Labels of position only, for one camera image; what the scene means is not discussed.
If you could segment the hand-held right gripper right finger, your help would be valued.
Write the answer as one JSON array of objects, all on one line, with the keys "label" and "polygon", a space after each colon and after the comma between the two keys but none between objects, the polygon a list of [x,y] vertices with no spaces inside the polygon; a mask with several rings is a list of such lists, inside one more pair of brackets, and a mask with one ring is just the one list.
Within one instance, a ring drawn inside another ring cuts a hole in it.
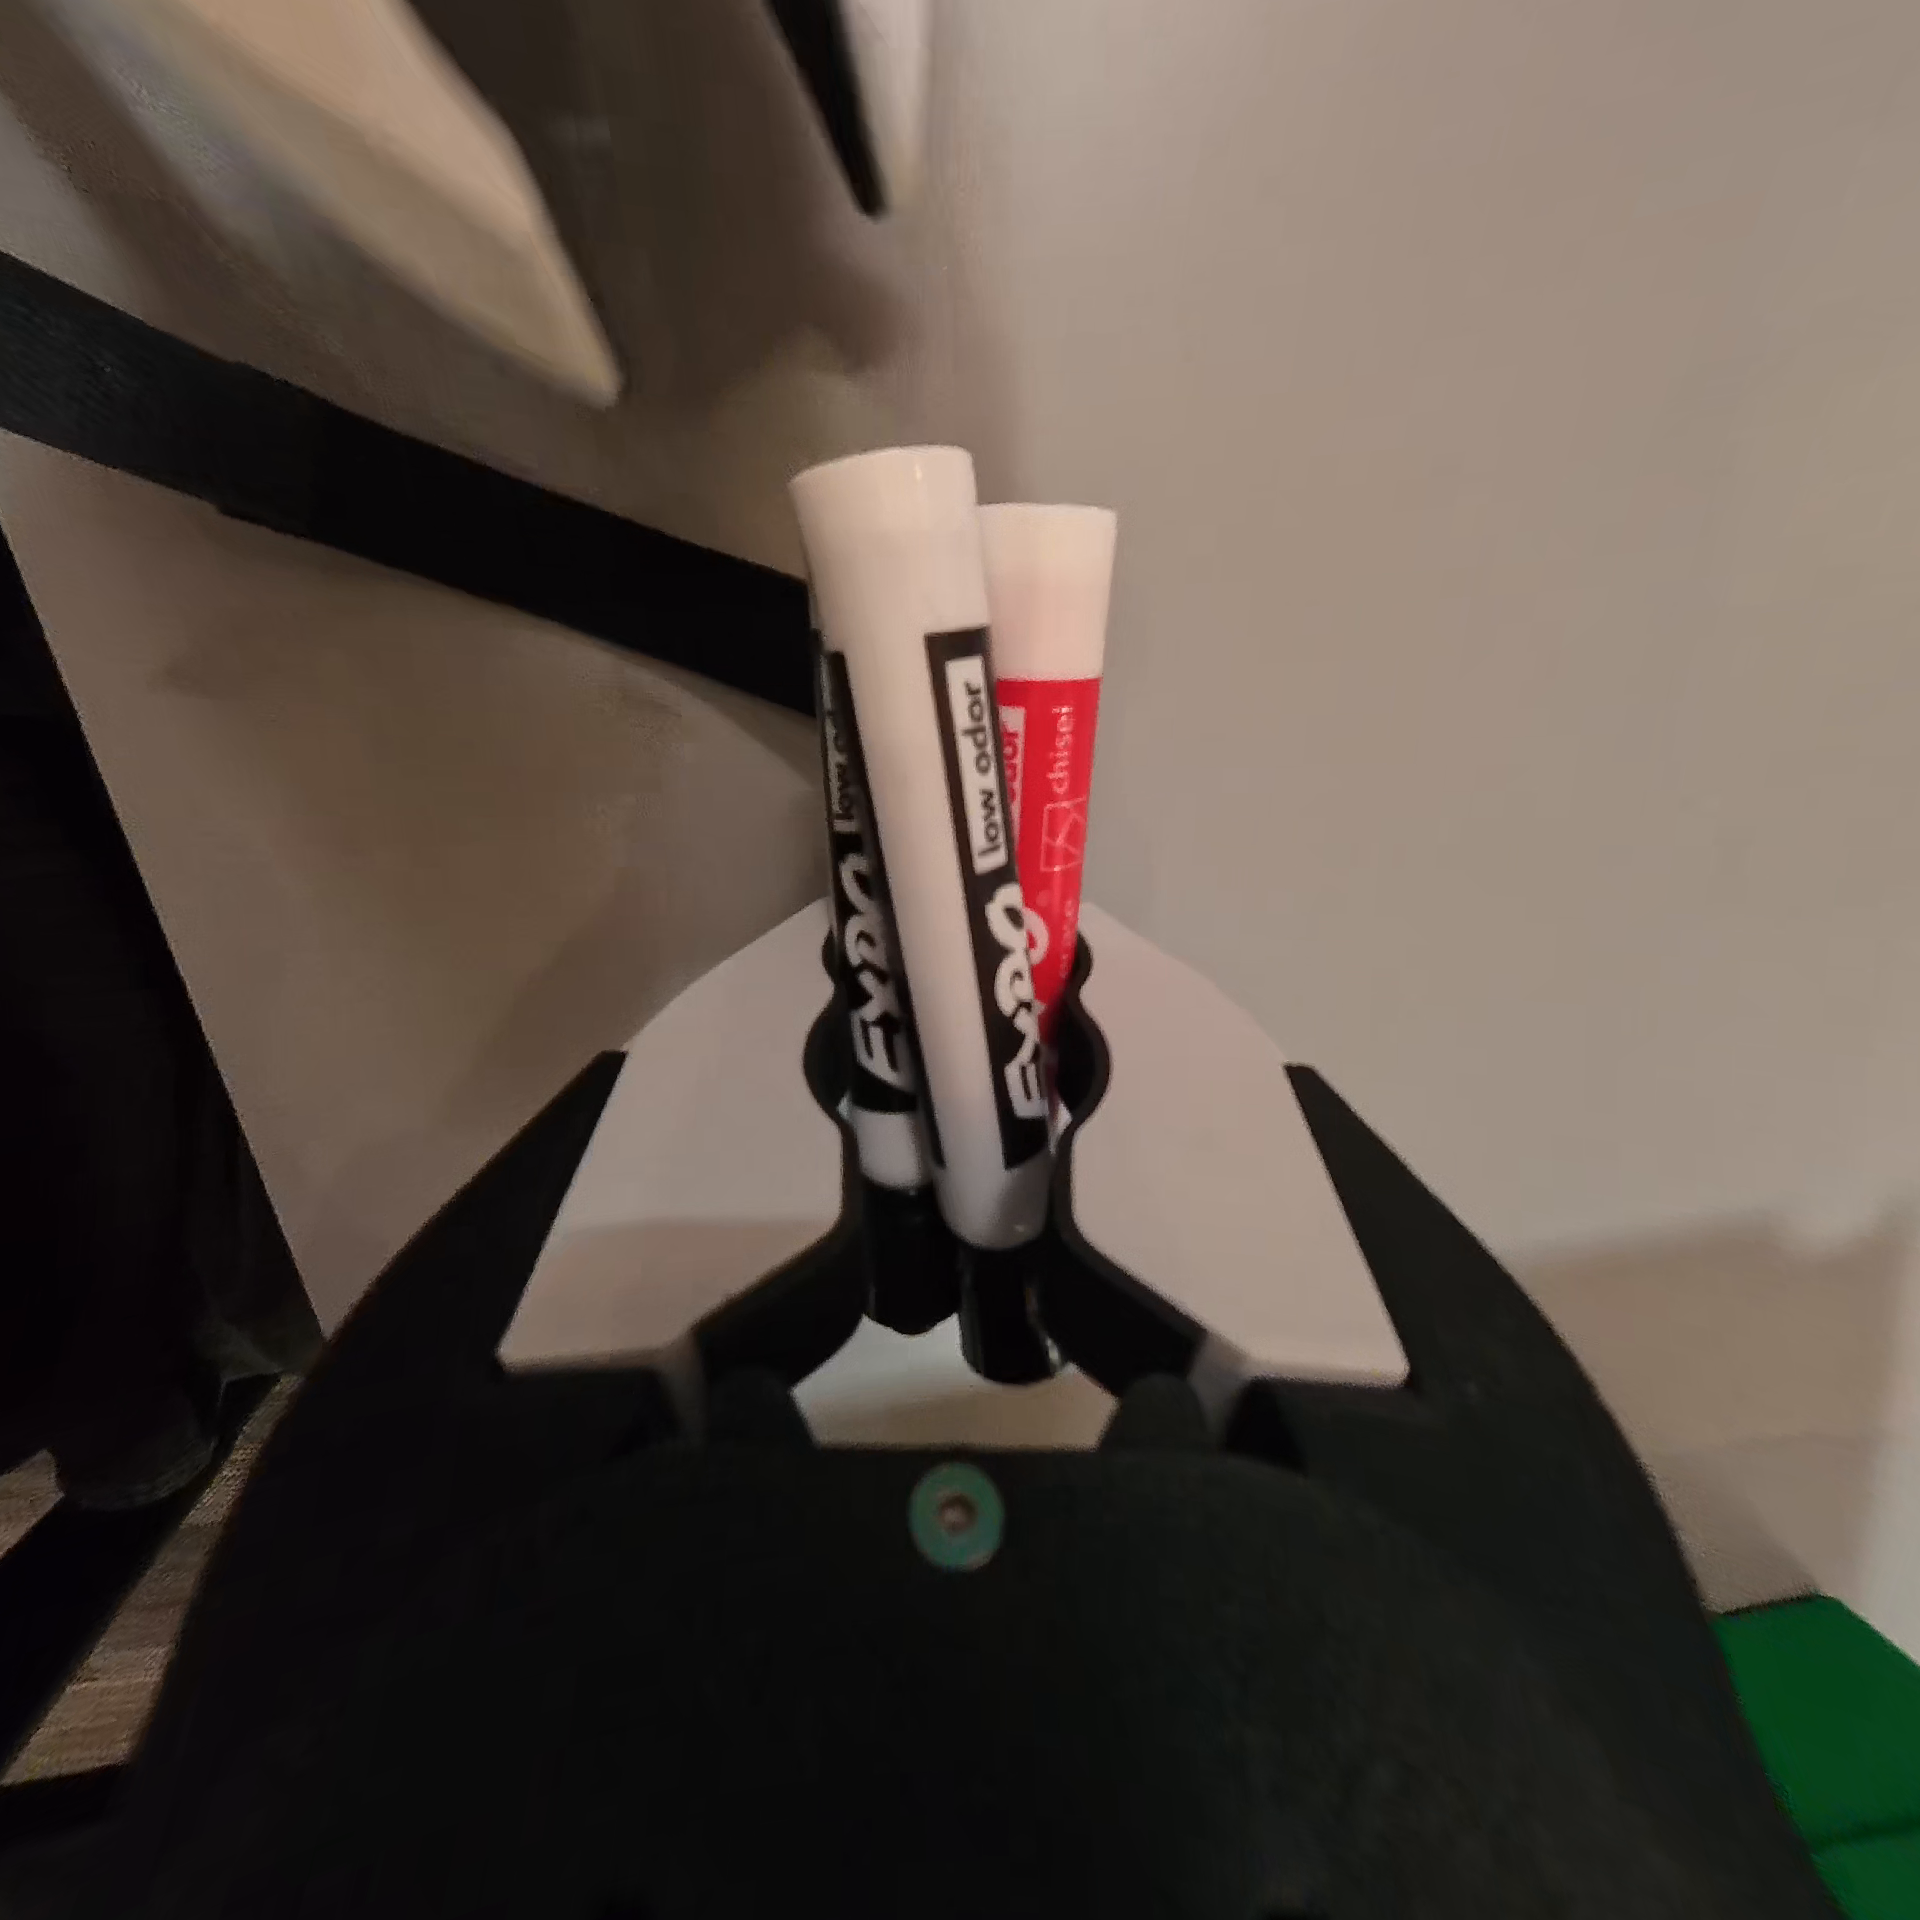
[{"label": "hand-held right gripper right finger", "polygon": [[1402,1389],[1407,1357],[1278,1043],[1088,902],[1063,998],[1048,1337],[1110,1396]]}]

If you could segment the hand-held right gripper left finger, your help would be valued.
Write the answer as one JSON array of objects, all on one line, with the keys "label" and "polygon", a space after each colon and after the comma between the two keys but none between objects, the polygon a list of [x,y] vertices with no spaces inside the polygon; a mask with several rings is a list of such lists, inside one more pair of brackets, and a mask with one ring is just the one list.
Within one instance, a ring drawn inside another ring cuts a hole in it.
[{"label": "hand-held right gripper left finger", "polygon": [[499,1340],[504,1371],[640,1366],[698,1396],[743,1369],[799,1385],[850,1342],[858,1158],[806,1076],[830,929],[806,902],[631,1036]]}]

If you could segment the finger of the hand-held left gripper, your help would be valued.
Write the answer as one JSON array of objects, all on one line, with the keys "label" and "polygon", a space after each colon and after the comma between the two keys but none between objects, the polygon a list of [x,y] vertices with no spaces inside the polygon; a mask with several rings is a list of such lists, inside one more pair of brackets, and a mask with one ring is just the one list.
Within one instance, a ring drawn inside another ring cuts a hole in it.
[{"label": "finger of the hand-held left gripper", "polygon": [[624,378],[518,141],[397,3],[84,5],[358,254],[486,348],[608,410]]},{"label": "finger of the hand-held left gripper", "polygon": [[930,3],[772,3],[772,21],[861,213],[914,198],[925,155]]}]

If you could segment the black dry erase marker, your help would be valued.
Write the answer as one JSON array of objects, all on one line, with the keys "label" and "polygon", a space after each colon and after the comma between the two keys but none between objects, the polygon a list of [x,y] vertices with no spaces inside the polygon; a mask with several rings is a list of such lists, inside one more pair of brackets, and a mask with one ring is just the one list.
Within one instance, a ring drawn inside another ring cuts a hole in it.
[{"label": "black dry erase marker", "polygon": [[830,686],[906,988],[967,1364],[1054,1374],[1039,1322],[1052,1084],[1003,773],[972,458],[898,445],[790,481]]},{"label": "black dry erase marker", "polygon": [[920,1336],[948,1315],[944,1265],[928,1251],[928,1224],[935,1217],[932,1156],[903,978],[868,834],[847,673],[819,634],[811,636],[811,678],[823,744],[831,964],[847,1019],[847,1116],[864,1192],[871,1317],[893,1333]]}]

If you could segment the red dry erase marker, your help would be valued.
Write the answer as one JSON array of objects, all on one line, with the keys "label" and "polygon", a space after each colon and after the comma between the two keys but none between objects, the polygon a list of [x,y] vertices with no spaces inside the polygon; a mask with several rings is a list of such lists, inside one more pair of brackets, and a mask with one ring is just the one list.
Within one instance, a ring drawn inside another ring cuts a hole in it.
[{"label": "red dry erase marker", "polygon": [[1028,966],[1039,1036],[1055,1049],[1083,897],[1118,517],[992,504],[979,531]]}]

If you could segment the person's torso in black sweater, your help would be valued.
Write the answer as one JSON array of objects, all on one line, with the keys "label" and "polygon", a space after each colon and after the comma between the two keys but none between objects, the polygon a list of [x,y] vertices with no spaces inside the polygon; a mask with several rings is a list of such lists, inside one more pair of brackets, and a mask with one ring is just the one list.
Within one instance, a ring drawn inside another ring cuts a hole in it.
[{"label": "person's torso in black sweater", "polygon": [[123,1513],[323,1345],[200,1017],[2,549],[2,1427]]}]

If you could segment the green plastic bin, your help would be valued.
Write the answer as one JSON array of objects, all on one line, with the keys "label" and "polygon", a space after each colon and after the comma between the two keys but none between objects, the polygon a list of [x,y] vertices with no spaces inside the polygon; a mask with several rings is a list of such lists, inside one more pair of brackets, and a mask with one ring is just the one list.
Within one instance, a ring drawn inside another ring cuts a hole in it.
[{"label": "green plastic bin", "polygon": [[1845,1602],[1715,1621],[1767,1777],[1843,1913],[1918,1916],[1918,1667]]}]

